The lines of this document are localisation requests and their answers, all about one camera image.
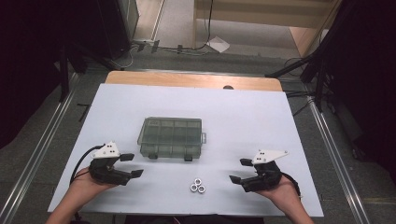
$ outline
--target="gripper jaw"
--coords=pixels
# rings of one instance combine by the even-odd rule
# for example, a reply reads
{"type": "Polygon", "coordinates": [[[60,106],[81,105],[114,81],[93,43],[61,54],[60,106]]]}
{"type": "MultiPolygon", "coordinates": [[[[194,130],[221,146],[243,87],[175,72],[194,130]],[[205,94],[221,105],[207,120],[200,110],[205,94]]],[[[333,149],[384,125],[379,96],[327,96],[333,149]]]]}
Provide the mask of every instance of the gripper jaw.
{"type": "Polygon", "coordinates": [[[245,192],[273,189],[279,184],[282,173],[275,159],[288,155],[288,151],[260,150],[253,160],[241,159],[241,165],[254,166],[257,176],[242,179],[230,175],[234,184],[241,185],[245,192]]]}
{"type": "Polygon", "coordinates": [[[114,169],[117,160],[131,161],[134,154],[120,154],[114,142],[110,142],[92,154],[93,160],[89,168],[90,175],[100,183],[125,186],[132,178],[138,178],[143,170],[131,171],[131,173],[114,169]]]}

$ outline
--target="small hole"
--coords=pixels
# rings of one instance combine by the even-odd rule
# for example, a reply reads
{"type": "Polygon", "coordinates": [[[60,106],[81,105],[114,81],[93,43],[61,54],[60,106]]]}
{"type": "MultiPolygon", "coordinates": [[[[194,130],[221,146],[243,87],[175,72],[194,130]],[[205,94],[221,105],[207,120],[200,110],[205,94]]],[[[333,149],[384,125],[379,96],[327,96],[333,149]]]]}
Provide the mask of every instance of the small hole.
{"type": "Polygon", "coordinates": [[[233,90],[233,87],[230,85],[226,85],[223,87],[224,90],[233,90]]]}

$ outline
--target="forearm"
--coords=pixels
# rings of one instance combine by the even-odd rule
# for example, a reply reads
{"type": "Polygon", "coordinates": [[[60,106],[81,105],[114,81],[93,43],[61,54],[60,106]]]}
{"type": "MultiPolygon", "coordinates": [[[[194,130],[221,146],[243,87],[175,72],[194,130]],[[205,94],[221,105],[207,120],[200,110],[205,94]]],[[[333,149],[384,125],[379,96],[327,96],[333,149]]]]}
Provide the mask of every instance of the forearm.
{"type": "Polygon", "coordinates": [[[71,201],[71,197],[64,196],[52,214],[49,216],[46,224],[69,224],[72,216],[78,211],[79,206],[71,201]]]}
{"type": "Polygon", "coordinates": [[[53,210],[52,214],[49,216],[46,224],[52,223],[65,223],[69,224],[72,216],[91,198],[94,197],[94,194],[89,195],[89,193],[85,192],[85,196],[88,197],[84,198],[84,192],[74,186],[70,186],[64,197],[62,198],[61,202],[58,206],[53,210]]]}
{"type": "Polygon", "coordinates": [[[285,213],[286,217],[294,224],[311,224],[314,223],[311,217],[306,213],[301,202],[292,202],[288,207],[279,207],[285,213]]]}

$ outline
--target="wooden table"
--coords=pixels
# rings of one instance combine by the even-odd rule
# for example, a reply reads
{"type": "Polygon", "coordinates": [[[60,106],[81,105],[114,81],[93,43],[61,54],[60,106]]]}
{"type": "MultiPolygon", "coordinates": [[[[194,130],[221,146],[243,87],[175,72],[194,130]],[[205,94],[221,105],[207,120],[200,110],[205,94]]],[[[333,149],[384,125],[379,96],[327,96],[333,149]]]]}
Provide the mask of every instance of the wooden table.
{"type": "Polygon", "coordinates": [[[149,86],[174,86],[235,90],[282,91],[279,80],[269,77],[235,77],[221,74],[193,74],[163,71],[113,71],[108,74],[107,84],[134,84],[149,86]]]}

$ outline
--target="metal frame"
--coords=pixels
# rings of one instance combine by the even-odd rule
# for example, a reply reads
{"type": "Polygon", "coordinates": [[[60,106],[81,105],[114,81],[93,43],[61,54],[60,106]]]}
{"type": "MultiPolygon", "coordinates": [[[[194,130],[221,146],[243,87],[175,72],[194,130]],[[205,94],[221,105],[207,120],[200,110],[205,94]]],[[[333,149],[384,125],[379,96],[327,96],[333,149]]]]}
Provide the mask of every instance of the metal frame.
{"type": "Polygon", "coordinates": [[[32,183],[33,178],[35,177],[35,173],[43,161],[44,156],[47,152],[47,149],[50,145],[52,137],[55,135],[58,130],[59,124],[61,123],[65,111],[70,105],[70,102],[74,96],[75,89],[79,80],[79,76],[77,73],[73,74],[71,77],[71,91],[64,99],[62,103],[59,103],[55,109],[55,112],[52,118],[49,121],[49,124],[38,141],[37,146],[30,158],[27,162],[25,168],[23,169],[20,178],[12,188],[11,192],[7,197],[6,204],[3,207],[3,210],[0,213],[0,223],[9,224],[14,218],[21,201],[28,190],[30,184],[32,183]]]}
{"type": "Polygon", "coordinates": [[[260,74],[250,73],[223,73],[223,72],[203,72],[203,71],[182,71],[182,70],[162,70],[162,69],[131,69],[126,72],[158,72],[158,73],[179,73],[186,75],[210,75],[210,76],[228,76],[228,77],[264,77],[260,74]]]}
{"type": "Polygon", "coordinates": [[[344,190],[346,200],[349,203],[355,221],[356,223],[369,224],[370,220],[364,209],[361,197],[359,196],[359,193],[349,176],[346,166],[344,165],[338,147],[335,144],[334,139],[332,138],[332,133],[326,123],[326,119],[324,118],[323,114],[318,111],[315,103],[313,103],[312,97],[308,97],[307,100],[308,102],[311,102],[309,105],[311,107],[312,114],[315,118],[315,121],[317,122],[320,134],[326,145],[326,149],[329,153],[330,159],[332,160],[332,165],[334,166],[335,172],[337,173],[338,179],[340,180],[341,187],[344,190]]]}

